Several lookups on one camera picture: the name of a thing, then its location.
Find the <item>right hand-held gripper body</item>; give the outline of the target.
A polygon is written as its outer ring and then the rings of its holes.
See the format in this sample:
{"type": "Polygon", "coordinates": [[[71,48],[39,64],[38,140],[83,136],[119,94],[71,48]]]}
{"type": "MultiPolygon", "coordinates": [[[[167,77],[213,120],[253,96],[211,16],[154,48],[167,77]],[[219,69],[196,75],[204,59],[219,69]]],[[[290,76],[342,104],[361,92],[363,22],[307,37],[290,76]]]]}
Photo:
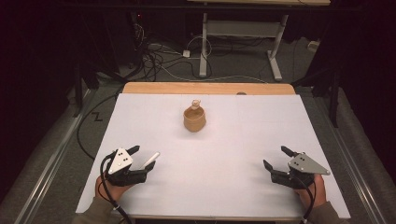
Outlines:
{"type": "Polygon", "coordinates": [[[288,162],[290,170],[282,172],[270,167],[273,183],[292,189],[305,189],[314,183],[315,175],[330,175],[331,172],[308,157],[305,153],[288,153],[291,160],[288,162]]]}

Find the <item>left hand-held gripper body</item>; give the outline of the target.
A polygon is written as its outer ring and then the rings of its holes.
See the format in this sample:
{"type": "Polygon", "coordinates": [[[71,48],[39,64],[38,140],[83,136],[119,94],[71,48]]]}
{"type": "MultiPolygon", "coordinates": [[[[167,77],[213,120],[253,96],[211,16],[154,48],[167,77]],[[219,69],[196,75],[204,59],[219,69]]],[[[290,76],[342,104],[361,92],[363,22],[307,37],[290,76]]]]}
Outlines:
{"type": "Polygon", "coordinates": [[[106,166],[105,177],[113,185],[118,187],[144,183],[147,179],[142,170],[130,170],[134,160],[127,149],[120,147],[110,154],[110,162],[106,166]]]}

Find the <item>white stick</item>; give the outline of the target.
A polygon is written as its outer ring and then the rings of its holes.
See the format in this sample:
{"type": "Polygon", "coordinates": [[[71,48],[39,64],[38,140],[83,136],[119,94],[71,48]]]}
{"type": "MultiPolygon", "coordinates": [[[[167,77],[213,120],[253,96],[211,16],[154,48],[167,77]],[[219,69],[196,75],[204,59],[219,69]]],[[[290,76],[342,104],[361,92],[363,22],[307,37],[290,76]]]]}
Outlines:
{"type": "Polygon", "coordinates": [[[141,167],[140,169],[143,170],[145,169],[148,165],[150,165],[152,162],[156,161],[156,159],[161,155],[159,151],[155,152],[141,167]]]}

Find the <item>person's right hand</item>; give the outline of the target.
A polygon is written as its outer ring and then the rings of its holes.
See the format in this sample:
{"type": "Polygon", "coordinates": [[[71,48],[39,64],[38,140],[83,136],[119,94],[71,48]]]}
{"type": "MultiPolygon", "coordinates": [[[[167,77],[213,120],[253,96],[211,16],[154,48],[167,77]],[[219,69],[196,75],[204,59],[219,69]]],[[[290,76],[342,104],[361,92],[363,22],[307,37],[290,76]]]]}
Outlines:
{"type": "Polygon", "coordinates": [[[294,191],[305,208],[313,208],[327,202],[324,180],[321,175],[315,175],[315,182],[308,189],[296,189],[294,191]]]}

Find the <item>person's left hand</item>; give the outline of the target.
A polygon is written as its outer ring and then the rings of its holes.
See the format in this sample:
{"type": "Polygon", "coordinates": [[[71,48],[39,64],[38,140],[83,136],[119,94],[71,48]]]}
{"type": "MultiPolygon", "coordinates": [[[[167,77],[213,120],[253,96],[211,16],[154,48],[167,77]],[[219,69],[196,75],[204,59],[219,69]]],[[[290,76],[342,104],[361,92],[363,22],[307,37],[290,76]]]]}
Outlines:
{"type": "Polygon", "coordinates": [[[108,201],[112,198],[118,202],[121,196],[131,187],[132,185],[124,187],[113,186],[107,180],[102,181],[102,178],[98,176],[94,187],[95,196],[108,201]]]}

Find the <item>white board sheet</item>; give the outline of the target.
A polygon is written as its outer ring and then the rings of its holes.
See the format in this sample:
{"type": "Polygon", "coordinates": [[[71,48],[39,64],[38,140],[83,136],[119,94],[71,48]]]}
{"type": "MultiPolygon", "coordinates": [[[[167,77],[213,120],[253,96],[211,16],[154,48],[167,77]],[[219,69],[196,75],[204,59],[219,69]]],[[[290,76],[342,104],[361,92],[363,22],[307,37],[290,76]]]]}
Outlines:
{"type": "Polygon", "coordinates": [[[121,207],[132,217],[294,220],[304,209],[292,189],[272,182],[264,164],[280,171],[290,157],[282,147],[329,165],[305,111],[293,95],[122,93],[116,102],[78,203],[92,202],[103,158],[119,147],[139,146],[139,168],[160,156],[145,183],[128,190],[121,207]],[[195,99],[206,125],[189,132],[183,112],[195,99]]]}

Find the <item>tan cup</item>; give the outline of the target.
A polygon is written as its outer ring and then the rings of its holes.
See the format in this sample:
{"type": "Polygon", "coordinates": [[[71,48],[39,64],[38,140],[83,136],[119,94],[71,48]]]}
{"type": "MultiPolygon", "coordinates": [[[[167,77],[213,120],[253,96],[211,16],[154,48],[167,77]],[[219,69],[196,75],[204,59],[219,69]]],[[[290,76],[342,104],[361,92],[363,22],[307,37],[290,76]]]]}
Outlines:
{"type": "Polygon", "coordinates": [[[197,133],[205,127],[205,111],[200,106],[195,109],[187,108],[184,111],[183,118],[185,128],[192,133],[197,133]]]}

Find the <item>wooden table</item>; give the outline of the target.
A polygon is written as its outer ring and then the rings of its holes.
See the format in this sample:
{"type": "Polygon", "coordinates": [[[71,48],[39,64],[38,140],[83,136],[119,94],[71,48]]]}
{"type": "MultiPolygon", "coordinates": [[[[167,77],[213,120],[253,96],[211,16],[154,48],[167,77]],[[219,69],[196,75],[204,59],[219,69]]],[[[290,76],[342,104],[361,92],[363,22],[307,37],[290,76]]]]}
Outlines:
{"type": "Polygon", "coordinates": [[[290,84],[128,82],[122,92],[146,94],[293,95],[295,90],[290,84]]]}

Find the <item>metal floor rail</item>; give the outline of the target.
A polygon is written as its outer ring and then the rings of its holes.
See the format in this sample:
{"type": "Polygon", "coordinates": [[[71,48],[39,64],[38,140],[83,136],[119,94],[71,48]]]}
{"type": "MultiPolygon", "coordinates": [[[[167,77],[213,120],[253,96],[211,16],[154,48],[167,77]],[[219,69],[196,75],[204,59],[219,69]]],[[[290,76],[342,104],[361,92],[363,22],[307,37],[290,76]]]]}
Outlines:
{"type": "Polygon", "coordinates": [[[69,142],[72,139],[73,134],[76,132],[78,125],[81,123],[82,118],[89,108],[96,90],[86,90],[82,99],[82,107],[78,110],[77,114],[72,118],[71,124],[69,125],[61,143],[55,148],[54,152],[49,158],[47,165],[45,166],[42,174],[38,178],[30,196],[26,203],[21,209],[17,216],[14,224],[31,224],[32,220],[42,203],[50,185],[56,176],[59,167],[66,154],[69,142]]]}
{"type": "Polygon", "coordinates": [[[347,99],[339,97],[336,124],[330,120],[329,102],[315,97],[309,115],[345,200],[349,222],[390,224],[384,205],[389,177],[347,99]]]}

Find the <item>white metal desk frame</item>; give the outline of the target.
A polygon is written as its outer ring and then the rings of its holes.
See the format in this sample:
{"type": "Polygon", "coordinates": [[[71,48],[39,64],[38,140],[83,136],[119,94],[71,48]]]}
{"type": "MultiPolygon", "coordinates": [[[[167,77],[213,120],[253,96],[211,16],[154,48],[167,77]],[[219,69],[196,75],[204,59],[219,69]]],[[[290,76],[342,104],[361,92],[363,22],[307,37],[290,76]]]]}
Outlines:
{"type": "Polygon", "coordinates": [[[207,37],[213,36],[237,36],[237,37],[264,37],[273,38],[274,46],[267,51],[267,58],[272,69],[275,81],[283,79],[279,66],[276,61],[276,55],[282,36],[284,34],[289,16],[283,15],[280,21],[265,22],[265,21],[213,21],[207,18],[205,13],[202,22],[202,46],[200,53],[200,67],[199,76],[206,77],[207,72],[207,56],[212,50],[211,44],[207,37]]]}

